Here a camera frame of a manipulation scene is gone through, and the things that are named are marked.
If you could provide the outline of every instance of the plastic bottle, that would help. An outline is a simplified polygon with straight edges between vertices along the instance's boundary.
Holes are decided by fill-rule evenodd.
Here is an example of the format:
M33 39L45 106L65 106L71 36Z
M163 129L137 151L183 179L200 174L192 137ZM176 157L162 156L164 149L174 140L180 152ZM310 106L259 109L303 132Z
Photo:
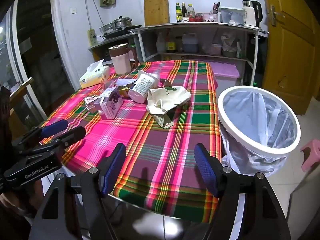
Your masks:
M164 41L162 33L158 34L158 39L157 39L157 42L156 42L156 46L157 46L157 52L158 53L165 53L166 52L165 41Z
M176 43L174 41L174 38L172 37L172 33L171 32L167 32L167 38L166 38L166 50L167 53L174 53L176 52Z
M188 4L188 9L187 9L187 15L186 15L186 17L191 17L191 15L192 15L192 4L190 3L190 4Z
M186 17L188 15L187 8L184 5L184 2L182 3L181 11L182 11L182 17Z
M177 23L180 23L182 18L182 11L178 2L176 3L176 17L177 17Z

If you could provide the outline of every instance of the electrical outlet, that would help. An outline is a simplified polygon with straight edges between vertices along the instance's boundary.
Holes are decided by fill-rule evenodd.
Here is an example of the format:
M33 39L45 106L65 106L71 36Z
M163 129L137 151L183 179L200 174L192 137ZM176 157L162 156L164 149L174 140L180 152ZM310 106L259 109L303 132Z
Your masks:
M76 7L70 8L70 13L71 14L77 13L77 8Z
M94 29L88 30L87 33L88 33L88 39L89 39L90 46L97 45L98 41L97 41L97 37L94 37L96 35Z

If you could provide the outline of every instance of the soy sauce bottle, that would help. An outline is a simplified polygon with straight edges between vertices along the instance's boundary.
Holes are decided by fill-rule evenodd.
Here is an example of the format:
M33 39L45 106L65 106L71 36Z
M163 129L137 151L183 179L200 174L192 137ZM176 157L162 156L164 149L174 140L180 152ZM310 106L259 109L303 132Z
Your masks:
M181 11L182 11L182 17L187 17L188 12L187 12L186 6L184 5L184 2L182 3Z

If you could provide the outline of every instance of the table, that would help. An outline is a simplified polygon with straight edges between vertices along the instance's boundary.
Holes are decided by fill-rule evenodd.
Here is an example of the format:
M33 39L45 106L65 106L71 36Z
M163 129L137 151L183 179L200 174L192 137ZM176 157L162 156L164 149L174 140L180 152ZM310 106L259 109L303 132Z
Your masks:
M81 125L83 140L69 147L62 162L79 174L109 156L117 143L123 143L127 156L113 195L142 208L194 222L209 222L217 199L207 190L196 167L193 150L203 143L212 156L221 159L220 130L210 65L197 61L159 61L140 63L138 69L152 73L160 70L174 86L184 86L189 103L177 106L174 125L161 128L146 111L146 104L124 100L114 120L91 114L83 99L100 85L78 90L54 111L44 125L66 119L68 129ZM110 79L117 79L111 69ZM52 138L44 139L48 143Z

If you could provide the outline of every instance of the wooden door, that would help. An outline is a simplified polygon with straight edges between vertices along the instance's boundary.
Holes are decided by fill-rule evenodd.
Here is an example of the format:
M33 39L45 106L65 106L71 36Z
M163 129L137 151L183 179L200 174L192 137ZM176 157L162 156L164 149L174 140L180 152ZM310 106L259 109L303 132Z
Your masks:
M266 0L268 54L263 88L305 114L317 83L320 27L304 0Z

